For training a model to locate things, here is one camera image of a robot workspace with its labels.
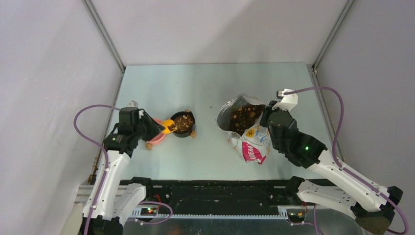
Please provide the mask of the yellow plastic scoop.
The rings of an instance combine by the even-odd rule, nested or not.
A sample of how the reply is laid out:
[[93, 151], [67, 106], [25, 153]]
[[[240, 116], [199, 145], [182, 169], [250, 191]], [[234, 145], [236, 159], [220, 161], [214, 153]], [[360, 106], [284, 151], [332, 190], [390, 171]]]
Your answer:
[[162, 121], [161, 125], [164, 127], [164, 130], [162, 131], [162, 133], [166, 135], [172, 132], [175, 132], [177, 130], [177, 125], [171, 119]]

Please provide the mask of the cat food bag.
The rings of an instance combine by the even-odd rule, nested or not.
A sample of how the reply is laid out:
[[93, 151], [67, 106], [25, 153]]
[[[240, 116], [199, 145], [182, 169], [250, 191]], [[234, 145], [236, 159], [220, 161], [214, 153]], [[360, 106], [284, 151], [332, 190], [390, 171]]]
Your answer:
[[240, 94], [226, 102], [216, 116], [217, 126], [228, 135], [228, 143], [247, 163], [263, 164], [271, 148], [268, 129], [260, 125], [265, 104]]

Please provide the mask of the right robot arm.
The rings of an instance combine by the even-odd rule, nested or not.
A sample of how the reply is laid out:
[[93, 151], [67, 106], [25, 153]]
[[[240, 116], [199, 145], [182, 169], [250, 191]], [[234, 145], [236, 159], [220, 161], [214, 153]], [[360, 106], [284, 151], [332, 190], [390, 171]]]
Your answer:
[[402, 214], [398, 207], [403, 196], [400, 188], [375, 183], [336, 157], [321, 141], [299, 131], [282, 102], [272, 101], [263, 109], [260, 125], [268, 129], [273, 148], [293, 165], [318, 173], [340, 188], [326, 189], [292, 177], [284, 192], [289, 204], [311, 202], [342, 212], [374, 235], [392, 231], [395, 214]]

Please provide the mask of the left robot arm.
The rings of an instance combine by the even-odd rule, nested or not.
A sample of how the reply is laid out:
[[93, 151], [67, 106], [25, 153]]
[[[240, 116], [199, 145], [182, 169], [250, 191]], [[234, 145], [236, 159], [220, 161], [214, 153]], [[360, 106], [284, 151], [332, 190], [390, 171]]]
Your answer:
[[155, 191], [139, 183], [130, 184], [119, 199], [116, 193], [139, 141], [150, 141], [163, 130], [165, 128], [144, 109], [124, 107], [118, 110], [118, 122], [103, 143], [81, 133], [83, 138], [96, 144], [103, 154], [95, 184], [82, 210], [81, 234], [121, 235], [136, 206], [140, 202], [149, 204], [154, 200]]

